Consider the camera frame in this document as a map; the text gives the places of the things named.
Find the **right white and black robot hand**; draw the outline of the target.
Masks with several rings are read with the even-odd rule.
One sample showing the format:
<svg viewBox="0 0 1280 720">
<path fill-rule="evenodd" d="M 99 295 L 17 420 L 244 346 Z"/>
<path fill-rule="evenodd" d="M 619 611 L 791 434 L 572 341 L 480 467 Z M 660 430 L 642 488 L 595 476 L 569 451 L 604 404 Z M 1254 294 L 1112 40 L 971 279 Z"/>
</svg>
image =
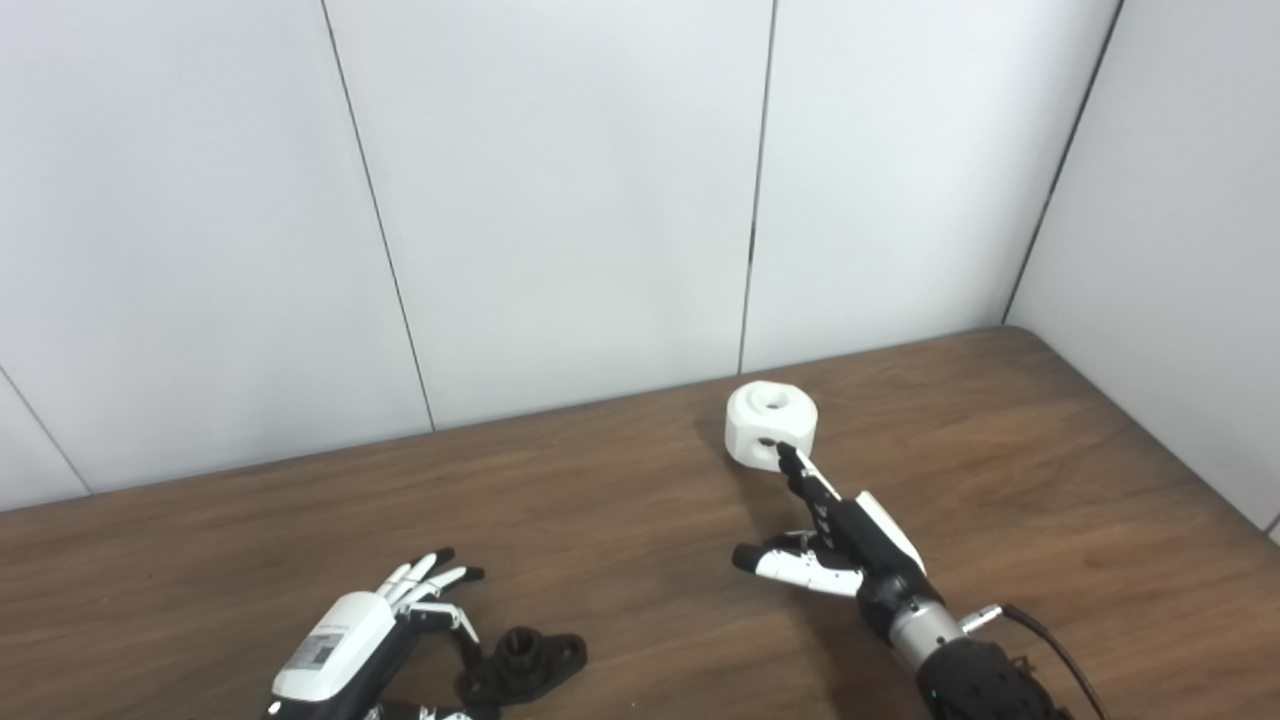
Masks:
<svg viewBox="0 0 1280 720">
<path fill-rule="evenodd" d="M 927 578 L 916 551 L 876 501 L 861 492 L 844 498 L 796 446 L 778 442 L 780 470 L 788 491 L 810 514 L 810 530 L 776 536 L 764 544 L 737 544 L 735 568 L 805 591 L 856 601 L 870 630 L 904 652 L 911 644 L 928 650 L 959 635 L 952 620 L 942 630 L 928 630 L 923 614 L 945 602 Z"/>
</svg>

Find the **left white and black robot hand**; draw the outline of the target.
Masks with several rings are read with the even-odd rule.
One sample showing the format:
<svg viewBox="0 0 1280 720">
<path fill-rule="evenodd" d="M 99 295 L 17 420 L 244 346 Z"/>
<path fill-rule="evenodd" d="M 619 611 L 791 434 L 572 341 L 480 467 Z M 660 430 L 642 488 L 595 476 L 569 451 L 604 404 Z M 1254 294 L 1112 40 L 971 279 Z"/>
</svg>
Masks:
<svg viewBox="0 0 1280 720">
<path fill-rule="evenodd" d="M 444 547 L 397 566 L 375 591 L 343 594 L 303 638 L 271 683 L 262 719 L 498 719 L 492 705 L 460 707 L 384 700 L 383 694 L 425 635 L 447 633 L 463 667 L 483 660 L 467 614 L 443 594 L 485 577 L 481 568 L 447 565 Z"/>
</svg>

